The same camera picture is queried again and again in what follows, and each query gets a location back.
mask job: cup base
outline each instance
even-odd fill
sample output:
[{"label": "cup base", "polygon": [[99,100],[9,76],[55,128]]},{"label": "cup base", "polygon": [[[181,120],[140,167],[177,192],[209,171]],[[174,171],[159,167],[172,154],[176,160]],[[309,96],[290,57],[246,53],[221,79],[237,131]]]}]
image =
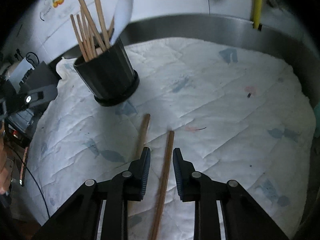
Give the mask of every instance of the cup base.
[{"label": "cup base", "polygon": [[118,96],[117,98],[112,98],[112,99],[108,99],[108,100],[99,99],[96,96],[94,96],[94,99],[99,103],[99,105],[101,105],[101,106],[116,106],[116,105],[126,101],[130,96],[132,96],[132,94],[136,91],[136,89],[138,88],[138,85],[140,83],[138,73],[135,70],[133,70],[133,71],[135,74],[134,81],[133,81],[132,85],[122,95]]}]

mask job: white wall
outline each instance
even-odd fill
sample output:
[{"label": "white wall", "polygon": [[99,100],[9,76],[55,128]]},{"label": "white wall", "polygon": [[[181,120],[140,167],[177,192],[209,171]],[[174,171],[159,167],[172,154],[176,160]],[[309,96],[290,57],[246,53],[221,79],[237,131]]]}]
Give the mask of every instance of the white wall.
[{"label": "white wall", "polygon": [[[97,27],[98,17],[93,0],[85,0]],[[101,0],[108,26],[117,0]],[[79,13],[77,0],[64,0],[54,8],[52,0],[38,0],[25,13],[8,37],[3,53],[14,54],[17,48],[22,54],[33,51],[40,60],[49,63],[77,44],[69,18]],[[184,13],[222,14],[250,19],[252,0],[134,0],[132,21],[148,17]],[[299,22],[290,14],[284,14],[267,5],[263,7],[261,23],[275,27],[312,46]]]}]

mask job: stainless steel edge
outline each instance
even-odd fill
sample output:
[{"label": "stainless steel edge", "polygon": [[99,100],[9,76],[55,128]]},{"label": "stainless steel edge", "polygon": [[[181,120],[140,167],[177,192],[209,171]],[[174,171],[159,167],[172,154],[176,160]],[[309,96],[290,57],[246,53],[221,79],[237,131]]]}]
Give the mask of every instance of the stainless steel edge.
[{"label": "stainless steel edge", "polygon": [[[316,106],[320,101],[320,60],[302,42],[275,29],[263,26],[258,31],[247,20],[220,15],[188,14],[133,22],[121,34],[124,45],[167,37],[201,39],[284,59],[293,67],[311,106]],[[64,56],[70,58],[79,54],[79,49],[73,48]]]}]

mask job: metal screw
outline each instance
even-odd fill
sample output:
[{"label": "metal screw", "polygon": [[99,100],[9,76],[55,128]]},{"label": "metal screw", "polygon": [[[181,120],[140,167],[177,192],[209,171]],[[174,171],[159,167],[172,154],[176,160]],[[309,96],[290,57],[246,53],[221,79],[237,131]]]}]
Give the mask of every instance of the metal screw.
[{"label": "metal screw", "polygon": [[130,171],[124,171],[122,173],[122,177],[125,177],[125,178],[128,178],[128,177],[131,177],[132,173]]},{"label": "metal screw", "polygon": [[201,173],[199,171],[194,171],[193,173],[191,173],[191,176],[193,178],[200,178],[201,177]]},{"label": "metal screw", "polygon": [[230,180],[228,182],[228,184],[229,184],[230,187],[237,187],[239,185],[239,183],[236,180],[233,180],[233,179]]},{"label": "metal screw", "polygon": [[94,180],[93,179],[88,179],[85,183],[86,186],[91,187],[92,185],[94,185]]}]

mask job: black cup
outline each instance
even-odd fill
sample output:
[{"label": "black cup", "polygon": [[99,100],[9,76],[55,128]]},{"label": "black cup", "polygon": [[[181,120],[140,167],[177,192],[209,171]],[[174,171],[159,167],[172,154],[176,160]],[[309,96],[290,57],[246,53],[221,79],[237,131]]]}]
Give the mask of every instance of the black cup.
[{"label": "black cup", "polygon": [[74,67],[102,106],[115,106],[127,100],[139,85],[138,73],[133,70],[120,39],[89,62],[79,57]]}]

